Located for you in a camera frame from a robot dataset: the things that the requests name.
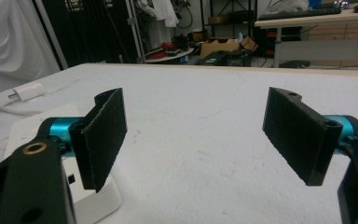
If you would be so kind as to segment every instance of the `cardboard box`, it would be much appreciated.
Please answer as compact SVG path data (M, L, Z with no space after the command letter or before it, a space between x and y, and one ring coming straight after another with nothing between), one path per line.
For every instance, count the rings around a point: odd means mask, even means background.
M257 44L250 37L245 37L240 43L235 42L235 39L211 39L202 43L200 58L203 59L218 50L231 52L236 49L248 49L255 51L257 47Z
M228 16L217 16L208 18L208 24L224 24L228 23Z
M232 51L235 49L240 49L241 44L236 43L235 40L233 41L234 42L232 42L231 39L215 39L202 43L200 58L203 59L210 53L218 50Z

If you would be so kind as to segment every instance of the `keyboard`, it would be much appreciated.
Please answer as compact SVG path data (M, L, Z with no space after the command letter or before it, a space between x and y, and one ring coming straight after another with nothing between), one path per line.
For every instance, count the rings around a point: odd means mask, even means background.
M313 17L313 16L325 16L325 15L334 15L341 13L341 8L339 7L330 7L330 8L320 8L312 9L308 11L297 11L297 12L278 12L275 14L261 15L259 21L271 21L279 19L289 19L289 18L299 18L299 17Z

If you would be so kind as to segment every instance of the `black foam pad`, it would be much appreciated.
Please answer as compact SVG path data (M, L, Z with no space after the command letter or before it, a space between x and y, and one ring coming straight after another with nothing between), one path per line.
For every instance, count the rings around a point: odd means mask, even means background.
M269 88L263 131L306 185L322 185L341 130L297 93Z
M95 97L88 115L69 128L84 189L104 185L127 132L122 89Z

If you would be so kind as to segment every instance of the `white table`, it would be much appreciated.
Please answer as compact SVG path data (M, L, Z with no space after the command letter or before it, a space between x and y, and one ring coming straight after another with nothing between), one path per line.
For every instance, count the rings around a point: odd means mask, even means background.
M282 28L358 22L358 13L353 9L340 14L292 18L272 21L257 21L262 29L277 28L274 51L274 67L280 60L358 60L358 40L291 41L282 42Z
M101 223L340 223L349 159L335 155L324 185L306 187L262 124L270 86L358 118L356 71L83 64L38 81L46 95L7 107L86 114L96 94L124 90L129 131L112 170L123 204ZM20 119L0 112L0 160Z

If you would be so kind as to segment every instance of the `white plastic base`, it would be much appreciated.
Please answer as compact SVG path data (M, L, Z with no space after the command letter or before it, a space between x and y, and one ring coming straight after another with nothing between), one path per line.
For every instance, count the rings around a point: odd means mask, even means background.
M70 104L44 112L42 114L15 122L10 131L5 158L14 150L36 137L43 120L51 117L81 117L76 105ZM71 175L75 182L69 185L74 202L76 222L79 224L95 223L116 211L122 204L115 180L110 175L100 192L83 189L76 158L69 157L62 161L67 177Z

